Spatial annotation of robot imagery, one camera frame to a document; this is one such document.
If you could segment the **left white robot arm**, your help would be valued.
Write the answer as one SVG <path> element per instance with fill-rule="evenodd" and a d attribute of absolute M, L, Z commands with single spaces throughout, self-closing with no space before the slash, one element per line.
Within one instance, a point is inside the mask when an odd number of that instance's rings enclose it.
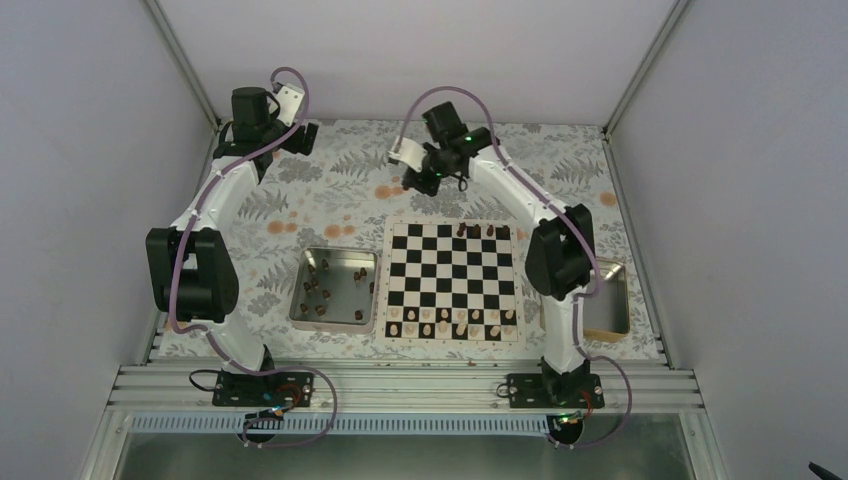
<path fill-rule="evenodd" d="M 279 380 L 268 348 L 231 316 L 240 287 L 224 236 L 277 151 L 312 152 L 318 127 L 304 120 L 308 100 L 291 84 L 233 90 L 233 117 L 221 127 L 207 178 L 170 226 L 145 239 L 154 301 L 168 325 L 203 335 L 223 370 L 242 374 L 238 390 L 255 405 L 276 396 Z"/>

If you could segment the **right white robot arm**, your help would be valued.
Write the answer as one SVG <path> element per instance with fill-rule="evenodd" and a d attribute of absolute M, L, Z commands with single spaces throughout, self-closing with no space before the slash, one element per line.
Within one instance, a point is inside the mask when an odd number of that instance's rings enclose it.
<path fill-rule="evenodd" d="M 455 177 L 485 188 L 530 234 L 525 275 L 542 300 L 546 344 L 541 366 L 544 399 L 565 407 L 590 373 L 582 347 L 583 305 L 597 294 L 599 270 L 592 214 L 582 204 L 554 199 L 506 153 L 493 124 L 469 130 L 452 103 L 423 114 L 429 142 L 399 134 L 388 158 L 406 166 L 404 186 L 433 196 L 442 180 Z"/>

